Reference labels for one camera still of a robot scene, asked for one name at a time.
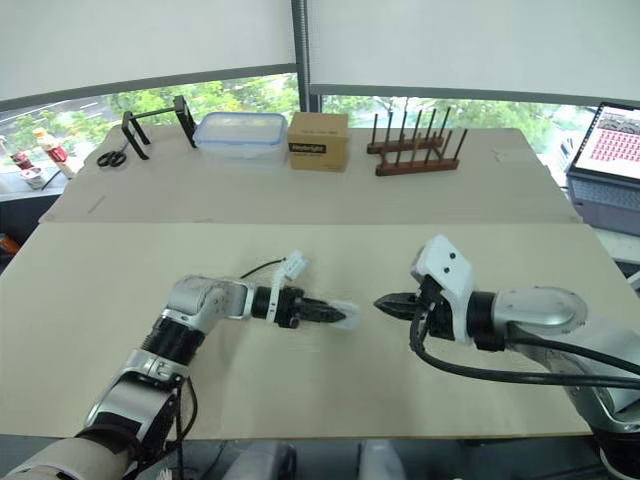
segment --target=scissors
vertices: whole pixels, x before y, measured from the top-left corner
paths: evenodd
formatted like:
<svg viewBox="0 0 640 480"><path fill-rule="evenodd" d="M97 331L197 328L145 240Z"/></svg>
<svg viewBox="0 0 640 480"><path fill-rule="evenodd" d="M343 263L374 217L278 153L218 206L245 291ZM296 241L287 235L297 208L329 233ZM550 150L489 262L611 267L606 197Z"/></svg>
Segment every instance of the scissors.
<svg viewBox="0 0 640 480"><path fill-rule="evenodd" d="M99 167L117 167L122 165L127 159L127 155L124 153L124 149L127 148L129 142L125 143L120 150L113 150L112 152L103 153L98 157L96 163Z"/></svg>

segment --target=robotic arm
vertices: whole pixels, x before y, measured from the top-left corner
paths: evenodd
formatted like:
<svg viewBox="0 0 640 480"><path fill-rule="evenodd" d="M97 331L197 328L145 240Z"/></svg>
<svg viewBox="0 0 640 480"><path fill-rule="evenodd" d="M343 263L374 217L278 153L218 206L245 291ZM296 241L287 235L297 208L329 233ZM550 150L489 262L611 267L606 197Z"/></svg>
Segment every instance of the robotic arm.
<svg viewBox="0 0 640 480"><path fill-rule="evenodd" d="M172 288L167 304L146 337L91 408L84 429L55 442L15 468L7 480L114 480L135 476L174 451L193 425L166 439L180 409L186 383L193 398L189 365L220 319L268 318L283 328L301 320L340 325L357 308L304 297L282 287L306 261L299 254L282 263L275 292L242 279L188 276Z"/></svg>
<svg viewBox="0 0 640 480"><path fill-rule="evenodd" d="M418 293L378 299L385 313L411 321L410 345L425 362L483 380L562 385L589 424L601 459L617 478L640 478L640 337L593 316L585 302L554 287L474 291L473 269L443 236L418 253ZM433 357L430 335L489 351L517 351L554 373L494 371Z"/></svg>

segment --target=wooden board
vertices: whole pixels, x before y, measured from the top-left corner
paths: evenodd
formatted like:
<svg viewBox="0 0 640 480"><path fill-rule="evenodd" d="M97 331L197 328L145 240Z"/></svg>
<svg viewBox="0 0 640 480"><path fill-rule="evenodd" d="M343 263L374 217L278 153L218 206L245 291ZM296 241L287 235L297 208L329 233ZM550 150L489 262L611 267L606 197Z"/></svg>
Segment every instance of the wooden board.
<svg viewBox="0 0 640 480"><path fill-rule="evenodd" d="M359 304L358 329L222 321L193 363L194 438L586 432L562 388L435 370L409 350L408 324L373 307L417 287L409 266L438 233L473 263L480 289L561 286L640 331L640 302L582 225L44 224L0 276L0 433L76 433L179 277L239 275L295 248L310 259L296 285ZM516 354L431 345L455 362L540 370Z"/></svg>
<svg viewBox="0 0 640 480"><path fill-rule="evenodd" d="M455 171L379 178L370 129L350 129L344 173L222 165L178 127L145 126L149 160L127 149L118 169L95 165L119 148L112 130L44 222L261 224L569 223L582 220L516 129L472 129ZM398 135L398 129L392 138ZM411 152L404 152L403 161Z"/></svg>

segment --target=laptop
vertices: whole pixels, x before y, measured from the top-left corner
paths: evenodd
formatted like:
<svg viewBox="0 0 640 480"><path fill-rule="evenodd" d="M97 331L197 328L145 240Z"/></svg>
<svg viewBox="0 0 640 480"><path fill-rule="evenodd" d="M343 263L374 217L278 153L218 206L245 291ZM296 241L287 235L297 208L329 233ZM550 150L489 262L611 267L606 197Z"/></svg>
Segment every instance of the laptop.
<svg viewBox="0 0 640 480"><path fill-rule="evenodd" d="M567 187L589 225L640 235L640 107L600 104Z"/></svg>

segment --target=metal stand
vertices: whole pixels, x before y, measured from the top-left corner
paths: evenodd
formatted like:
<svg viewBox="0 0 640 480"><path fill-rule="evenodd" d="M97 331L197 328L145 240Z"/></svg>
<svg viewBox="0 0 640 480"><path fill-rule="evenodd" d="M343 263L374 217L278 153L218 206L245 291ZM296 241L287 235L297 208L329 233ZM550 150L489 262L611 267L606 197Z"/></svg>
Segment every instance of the metal stand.
<svg viewBox="0 0 640 480"><path fill-rule="evenodd" d="M131 130L129 130L129 124L133 125L133 128L140 137L140 141L145 145L149 145L151 140L149 140L149 138L144 134L138 119L169 112L176 112L176 116L182 126L182 130L184 130L184 134L187 136L187 140L189 140L189 143L193 148L196 148L196 144L193 141L193 134L196 131L196 122L194 122L193 117L191 116L186 100L182 95L178 95L173 97L173 107L163 108L153 112L139 113L138 115L134 115L132 112L126 111L122 115L122 133L127 137L127 140L142 160L148 160L149 157L142 151L140 144L136 141L135 135Z"/></svg>

